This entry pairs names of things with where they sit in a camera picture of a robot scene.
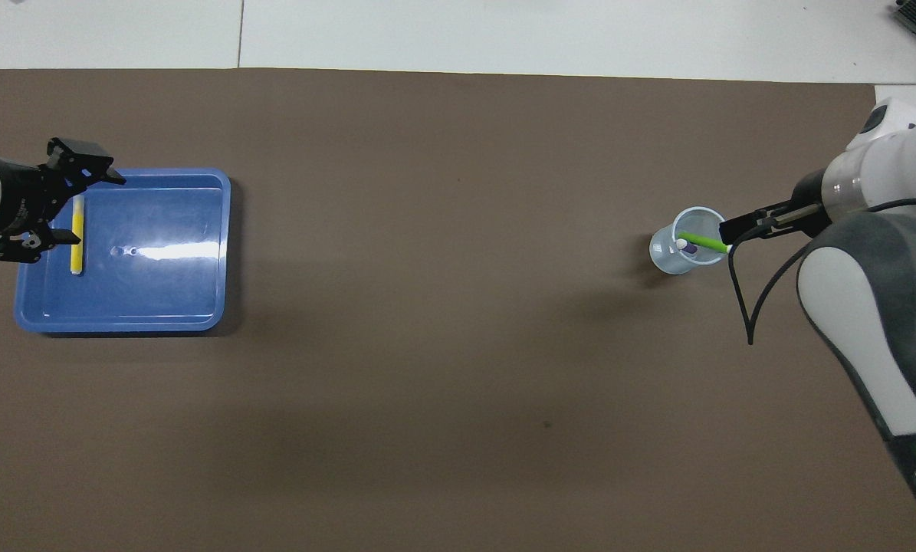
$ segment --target cup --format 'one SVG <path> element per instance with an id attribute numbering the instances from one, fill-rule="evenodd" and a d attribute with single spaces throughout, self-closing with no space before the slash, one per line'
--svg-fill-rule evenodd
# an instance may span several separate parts
<path id="1" fill-rule="evenodd" d="M 679 213 L 667 227 L 652 235 L 649 254 L 659 270 L 667 274 L 685 274 L 697 266 L 715 265 L 726 256 L 709 248 L 697 248 L 695 254 L 686 254 L 675 247 L 676 235 L 679 232 L 705 235 L 707 238 L 720 240 L 720 223 L 724 217 L 708 207 L 689 207 Z"/>

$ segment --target yellow marker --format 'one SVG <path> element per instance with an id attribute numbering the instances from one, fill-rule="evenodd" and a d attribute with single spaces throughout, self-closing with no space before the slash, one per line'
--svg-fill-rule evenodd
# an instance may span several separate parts
<path id="1" fill-rule="evenodd" d="M 75 275 L 83 273 L 83 209 L 86 199 L 82 195 L 73 198 L 73 234 L 80 239 L 79 244 L 69 247 L 69 272 Z"/>

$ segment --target brown paper mat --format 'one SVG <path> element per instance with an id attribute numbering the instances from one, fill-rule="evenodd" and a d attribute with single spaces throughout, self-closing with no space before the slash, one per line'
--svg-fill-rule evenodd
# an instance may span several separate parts
<path id="1" fill-rule="evenodd" d="M 786 199 L 863 85 L 0 71 L 0 156 L 234 182 L 206 338 L 61 339 L 0 264 L 0 550 L 916 550 L 789 276 L 748 348 L 683 207 Z M 755 297 L 803 242 L 745 245 Z"/>

